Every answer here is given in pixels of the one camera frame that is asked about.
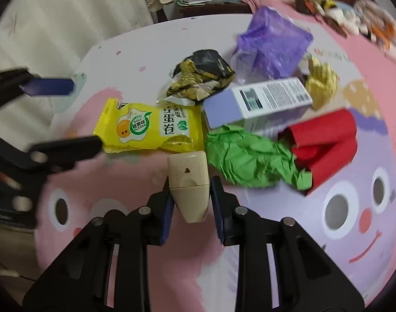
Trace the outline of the yellow egg roll packet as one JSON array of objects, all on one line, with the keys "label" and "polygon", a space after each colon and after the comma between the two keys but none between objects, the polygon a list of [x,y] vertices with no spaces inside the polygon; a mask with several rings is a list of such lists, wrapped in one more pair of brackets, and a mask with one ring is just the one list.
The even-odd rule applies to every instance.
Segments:
[{"label": "yellow egg roll packet", "polygon": [[201,110],[167,103],[149,106],[109,98],[94,128],[104,151],[162,149],[188,153],[204,149]]}]

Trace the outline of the green paper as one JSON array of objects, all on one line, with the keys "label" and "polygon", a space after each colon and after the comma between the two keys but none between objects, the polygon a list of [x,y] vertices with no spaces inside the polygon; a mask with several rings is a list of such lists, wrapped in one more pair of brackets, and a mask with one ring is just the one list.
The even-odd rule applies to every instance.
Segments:
[{"label": "green paper", "polygon": [[224,125],[208,132],[205,149],[209,165],[236,186],[261,189],[284,181],[303,191],[312,185],[312,174],[297,169],[287,145],[243,127]]}]

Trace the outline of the beige plastic box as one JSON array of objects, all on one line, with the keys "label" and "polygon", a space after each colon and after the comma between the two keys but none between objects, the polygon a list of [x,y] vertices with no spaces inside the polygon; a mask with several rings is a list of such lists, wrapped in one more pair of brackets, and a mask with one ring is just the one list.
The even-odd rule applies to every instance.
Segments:
[{"label": "beige plastic box", "polygon": [[168,156],[172,198],[186,223],[205,221],[209,207],[209,171],[204,151]]}]

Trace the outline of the red paper rolls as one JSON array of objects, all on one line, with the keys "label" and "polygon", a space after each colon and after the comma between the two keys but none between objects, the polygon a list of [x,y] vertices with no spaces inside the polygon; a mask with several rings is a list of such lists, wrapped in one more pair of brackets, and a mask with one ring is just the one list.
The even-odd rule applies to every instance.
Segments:
[{"label": "red paper rolls", "polygon": [[278,134],[295,156],[297,169],[312,174],[312,185],[304,194],[351,163],[357,153],[356,135],[354,116],[344,108],[295,123]]}]

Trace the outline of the black gold wrapper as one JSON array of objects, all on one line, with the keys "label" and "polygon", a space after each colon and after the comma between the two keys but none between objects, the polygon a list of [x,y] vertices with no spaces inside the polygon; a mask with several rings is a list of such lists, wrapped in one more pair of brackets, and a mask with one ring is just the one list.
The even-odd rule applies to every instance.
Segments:
[{"label": "black gold wrapper", "polygon": [[159,92],[156,103],[195,106],[224,90],[235,79],[235,71],[214,49],[201,49],[184,58],[170,81]]}]

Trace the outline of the lavender white carton box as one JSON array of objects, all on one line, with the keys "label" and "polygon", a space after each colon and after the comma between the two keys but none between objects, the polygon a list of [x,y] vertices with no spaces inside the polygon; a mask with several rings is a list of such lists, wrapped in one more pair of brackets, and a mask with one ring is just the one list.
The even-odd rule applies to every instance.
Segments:
[{"label": "lavender white carton box", "polygon": [[301,118],[312,105],[312,97],[296,78],[235,86],[203,102],[210,129],[241,125],[249,132],[287,124]]}]

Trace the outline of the yellow paper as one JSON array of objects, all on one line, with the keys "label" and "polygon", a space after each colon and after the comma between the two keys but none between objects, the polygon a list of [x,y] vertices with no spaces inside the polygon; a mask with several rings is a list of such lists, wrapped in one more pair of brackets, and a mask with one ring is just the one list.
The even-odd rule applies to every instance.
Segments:
[{"label": "yellow paper", "polygon": [[305,89],[312,98],[312,108],[319,110],[332,101],[339,89],[339,76],[328,63],[313,56],[308,59],[309,74]]}]

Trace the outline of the purple plastic bag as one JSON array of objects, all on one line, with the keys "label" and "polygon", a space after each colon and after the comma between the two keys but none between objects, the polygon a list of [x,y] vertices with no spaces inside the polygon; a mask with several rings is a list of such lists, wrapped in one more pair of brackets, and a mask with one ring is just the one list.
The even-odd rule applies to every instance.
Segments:
[{"label": "purple plastic bag", "polygon": [[236,83],[244,85],[290,77],[314,36],[269,7],[260,7],[238,36],[231,58]]}]

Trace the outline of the floral cream curtain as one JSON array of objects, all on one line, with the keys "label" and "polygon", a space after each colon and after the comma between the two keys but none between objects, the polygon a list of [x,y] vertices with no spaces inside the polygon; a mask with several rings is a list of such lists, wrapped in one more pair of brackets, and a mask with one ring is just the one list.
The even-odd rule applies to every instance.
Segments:
[{"label": "floral cream curtain", "polygon": [[[0,19],[0,70],[27,67],[46,77],[68,77],[99,42],[153,24],[145,0],[12,0]],[[21,96],[0,110],[0,137],[25,150],[48,136],[49,98]],[[0,277],[21,301],[39,276],[34,234],[0,224]]]}]

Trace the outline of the dark wooden nightstand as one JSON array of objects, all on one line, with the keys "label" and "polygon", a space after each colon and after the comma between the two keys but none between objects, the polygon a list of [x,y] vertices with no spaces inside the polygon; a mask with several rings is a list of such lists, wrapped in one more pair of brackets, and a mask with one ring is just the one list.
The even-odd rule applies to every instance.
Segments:
[{"label": "dark wooden nightstand", "polygon": [[166,15],[165,11],[157,13],[158,23],[171,21],[179,18],[190,18],[197,16],[208,16],[217,14],[251,14],[251,8],[244,2],[239,4],[205,4],[202,6],[176,6],[175,9]]}]

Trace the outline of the folded cartoon quilt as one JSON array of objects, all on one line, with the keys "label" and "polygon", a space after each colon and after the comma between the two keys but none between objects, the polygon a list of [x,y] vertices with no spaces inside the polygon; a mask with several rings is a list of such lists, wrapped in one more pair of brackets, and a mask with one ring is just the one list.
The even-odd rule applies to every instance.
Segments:
[{"label": "folded cartoon quilt", "polygon": [[372,0],[357,0],[354,9],[368,28],[368,37],[386,58],[396,62],[396,20]]}]

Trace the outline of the plush toy pile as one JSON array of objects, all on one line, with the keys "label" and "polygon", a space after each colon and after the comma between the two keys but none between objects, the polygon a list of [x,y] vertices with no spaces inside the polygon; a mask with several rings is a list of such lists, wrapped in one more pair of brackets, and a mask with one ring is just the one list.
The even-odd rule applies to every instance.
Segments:
[{"label": "plush toy pile", "polygon": [[314,16],[318,21],[324,21],[327,26],[347,38],[349,35],[367,35],[368,26],[351,6],[342,9],[334,0],[295,0],[295,9],[308,16]]}]

